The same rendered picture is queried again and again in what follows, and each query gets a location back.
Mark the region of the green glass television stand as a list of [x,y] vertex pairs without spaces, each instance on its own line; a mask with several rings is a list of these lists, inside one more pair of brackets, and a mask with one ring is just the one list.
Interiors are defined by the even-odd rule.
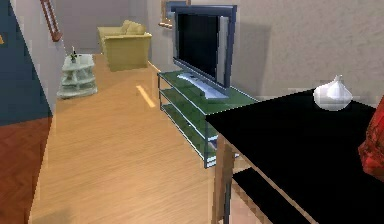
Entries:
[[216,164],[218,132],[205,118],[207,115],[249,105],[256,99],[231,87],[226,99],[206,99],[198,87],[179,78],[181,71],[158,72],[160,109],[170,118],[204,161],[204,167]]

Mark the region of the flat screen television set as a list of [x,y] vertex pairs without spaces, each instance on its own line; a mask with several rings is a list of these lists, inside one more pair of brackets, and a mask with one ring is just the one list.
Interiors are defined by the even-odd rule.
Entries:
[[206,99],[229,97],[236,5],[172,6],[173,62],[179,79]]

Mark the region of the yellow sofa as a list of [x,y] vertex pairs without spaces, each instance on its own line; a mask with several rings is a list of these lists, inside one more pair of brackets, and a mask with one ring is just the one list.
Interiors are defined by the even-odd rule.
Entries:
[[111,71],[145,68],[152,35],[146,27],[125,20],[120,27],[98,27],[99,45]]

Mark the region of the black top wooden table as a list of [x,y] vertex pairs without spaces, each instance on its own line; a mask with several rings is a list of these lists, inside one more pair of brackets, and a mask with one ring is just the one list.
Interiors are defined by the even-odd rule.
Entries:
[[310,90],[207,116],[217,140],[212,222],[226,222],[237,182],[272,224],[384,224],[384,182],[358,147],[376,108],[319,108]]

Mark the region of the pale green corner shelf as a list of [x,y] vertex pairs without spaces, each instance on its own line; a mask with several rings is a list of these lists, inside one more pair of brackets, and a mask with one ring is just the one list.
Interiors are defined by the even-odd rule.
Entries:
[[57,97],[68,99],[95,94],[98,89],[93,67],[94,61],[91,54],[67,56],[62,66],[63,75]]

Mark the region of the white round vase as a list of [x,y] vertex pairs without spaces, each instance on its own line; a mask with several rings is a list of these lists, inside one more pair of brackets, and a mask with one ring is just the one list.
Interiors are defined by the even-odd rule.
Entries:
[[316,105],[327,111],[339,111],[352,101],[352,93],[342,82],[342,76],[335,78],[324,85],[318,86],[313,92]]

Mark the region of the red cloth object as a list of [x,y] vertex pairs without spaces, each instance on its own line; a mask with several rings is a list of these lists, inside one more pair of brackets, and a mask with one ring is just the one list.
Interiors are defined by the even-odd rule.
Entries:
[[384,182],[384,96],[368,125],[365,141],[358,147],[363,171]]

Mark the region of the blue framed wall picture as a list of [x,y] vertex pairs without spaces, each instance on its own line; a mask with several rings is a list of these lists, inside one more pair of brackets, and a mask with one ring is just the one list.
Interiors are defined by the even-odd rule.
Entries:
[[163,22],[169,20],[169,14],[173,6],[187,6],[191,0],[161,0],[161,19]]

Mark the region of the brown framed wall picture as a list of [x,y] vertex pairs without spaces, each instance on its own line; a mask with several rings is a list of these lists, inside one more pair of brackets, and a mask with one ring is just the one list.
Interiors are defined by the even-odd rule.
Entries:
[[54,15],[51,1],[50,0],[40,0],[40,2],[41,2],[43,13],[44,13],[47,25],[48,25],[48,29],[49,29],[49,32],[51,35],[51,39],[53,42],[58,42],[62,37],[62,33],[60,32],[60,30],[58,28],[58,23],[56,21],[55,15]]

